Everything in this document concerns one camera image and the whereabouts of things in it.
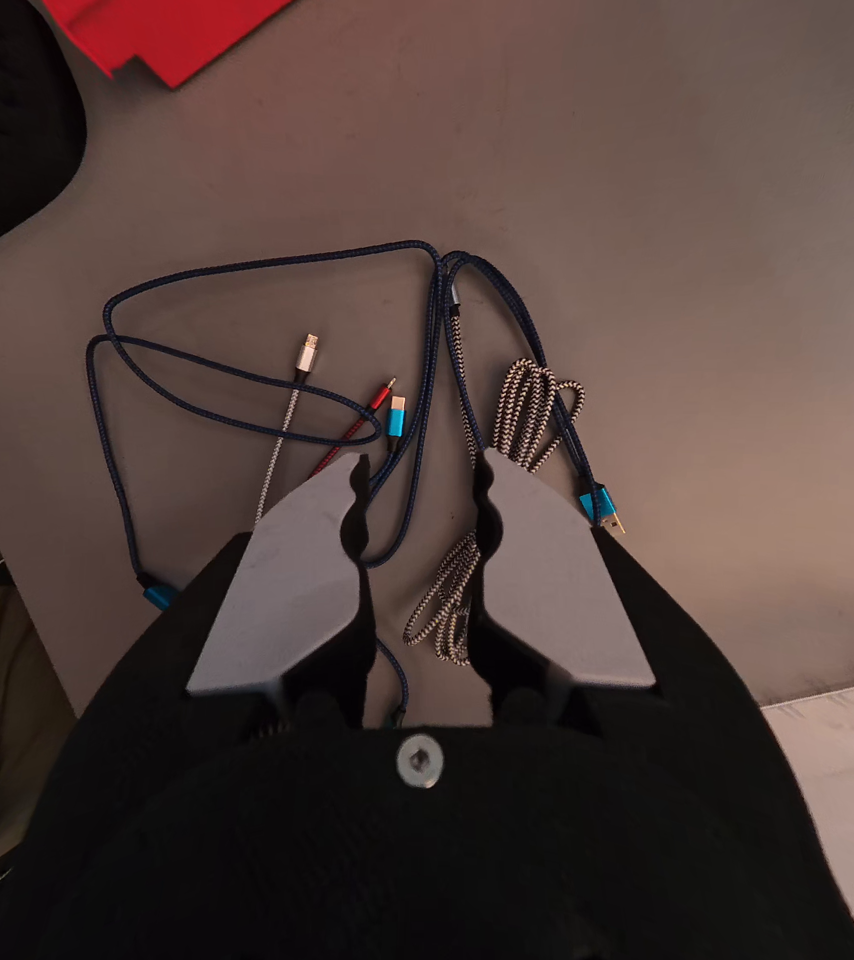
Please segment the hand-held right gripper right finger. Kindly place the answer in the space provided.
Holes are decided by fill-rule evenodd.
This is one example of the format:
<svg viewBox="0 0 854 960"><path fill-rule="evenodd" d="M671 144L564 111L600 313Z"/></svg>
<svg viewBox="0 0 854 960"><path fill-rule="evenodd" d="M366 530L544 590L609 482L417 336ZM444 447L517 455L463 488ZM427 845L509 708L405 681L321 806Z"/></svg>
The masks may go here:
<svg viewBox="0 0 854 960"><path fill-rule="evenodd" d="M555 721L578 690L653 690L587 519L493 448L478 456L473 497L470 665L489 688L493 716L517 693Z"/></svg>

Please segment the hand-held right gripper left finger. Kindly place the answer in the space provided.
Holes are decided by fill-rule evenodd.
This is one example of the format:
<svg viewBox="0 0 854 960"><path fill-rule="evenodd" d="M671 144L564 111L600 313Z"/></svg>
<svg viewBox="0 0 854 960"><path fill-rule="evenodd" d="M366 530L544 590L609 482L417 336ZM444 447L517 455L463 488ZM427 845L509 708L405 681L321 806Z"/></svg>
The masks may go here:
<svg viewBox="0 0 854 960"><path fill-rule="evenodd" d="M322 692L362 725L376 622L362 563L370 460L341 455L256 522L186 691L261 694L289 718Z"/></svg>

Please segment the dark blue cable blue plug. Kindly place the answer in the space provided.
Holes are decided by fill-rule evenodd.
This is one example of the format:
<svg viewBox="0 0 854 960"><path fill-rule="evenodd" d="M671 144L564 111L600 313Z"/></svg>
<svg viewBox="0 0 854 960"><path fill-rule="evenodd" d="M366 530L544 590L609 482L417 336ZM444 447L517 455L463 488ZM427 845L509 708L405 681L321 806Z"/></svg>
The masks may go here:
<svg viewBox="0 0 854 960"><path fill-rule="evenodd" d="M564 448L577 481L577 499L587 521L591 526L610 533L622 533L623 524L614 501L596 478L577 433L576 421L585 406L586 390L577 380L559 377L548 365L528 307L498 268L462 250L450 252L443 259L452 299L445 308L446 318L441 322L440 338L445 338L457 388L470 466L476 464L481 451L492 449L528 473L537 474L556 450ZM467 269L478 273L490 284L515 321L528 348L528 356L515 360L504 376L489 437L481 429L466 378L461 305L456 282L460 272ZM452 544L440 561L426 593L409 614L402 632L406 647L431 643L437 659L456 666L470 664L467 628L471 599L468 587L480 558L475 530L463 534Z"/></svg>
<svg viewBox="0 0 854 960"><path fill-rule="evenodd" d="M361 404L340 393L315 387L310 378L319 352L319 342L305 340L300 354L294 363L293 374L288 379L262 376L250 370L237 366L230 366L213 359L184 351L177 347L168 346L144 338L122 334L116 327L114 316L117 310L131 302L134 298L153 293L176 284L227 277L236 274L253 273L267 270L280 270L301 266L313 266L327 263L359 260L366 258L386 257L397 254L418 252L430 259L432 264L431 279L429 282L426 301L425 327L423 335L423 354L420 375L420 385L416 395L413 411L406 414L401 421L394 414L386 415L386 422L380 420L380 412L384 408L388 395L386 389L380 389L379 403L369 401ZM110 484L121 514L121 525L126 548L127 558L133 576L145 597L145 600L157 610L166 610L173 599L179 594L179 588L150 572L144 565L141 547L133 511L127 497L127 491L121 476L119 461L116 456L107 417L103 407L97 376L97 350L108 346L121 360L122 364L148 390L169 402L177 409L198 417L209 423L240 430L244 433L268 437L274 440L275 447L280 448L284 441L310 445L322 448L325 457L321 462L327 466L333 461L333 454L352 448L362 448L387 438L393 444L393 450L386 455L385 464L375 472L371 481L371 491L375 495L386 480L396 470L409 449L413 449L413 468L409 481L408 499L400 521L398 533L394 541L387 547L385 554L374 561L380 566L397 552L404 542L409 524L412 520L413 509L419 487L419 475L426 445L425 432L433 405L433 390L436 377L436 368L439 354L439 340L441 322L446 318L445 308L452 299L448 291L447 272L444 259L437 249L430 243L420 239L404 239L373 246L361 246L348 249L332 250L301 255L281 256L265 259L254 259L216 266L197 267L188 270L179 270L162 274L122 289L112 294L101 311L102 332L92 337L86 345L84 355L85 377L94 422L97 429L97 438L101 455L110 479ZM182 361L186 364L203 368L207 371L224 375L228 378L241 379L257 386L287 391L289 393L288 412L280 427L262 426L258 423L219 414L216 411L198 406L176 395L164 387L159 381L149 375L130 353L130 349L146 351L153 354L162 354L166 357ZM342 407L355 416L354 423L338 438L321 437L317 435L298 433L291 429L292 417L296 412L297 402L302 396L312 395L324 402L330 402Z"/></svg>

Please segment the red plastic bin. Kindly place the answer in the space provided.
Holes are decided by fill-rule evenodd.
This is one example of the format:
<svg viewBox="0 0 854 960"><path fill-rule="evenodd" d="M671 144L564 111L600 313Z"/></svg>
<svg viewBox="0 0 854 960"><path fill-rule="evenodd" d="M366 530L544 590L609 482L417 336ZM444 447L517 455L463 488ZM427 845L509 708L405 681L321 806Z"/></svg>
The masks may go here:
<svg viewBox="0 0 854 960"><path fill-rule="evenodd" d="M105 75L138 60L174 90L289 1L44 1L43 6Z"/></svg>

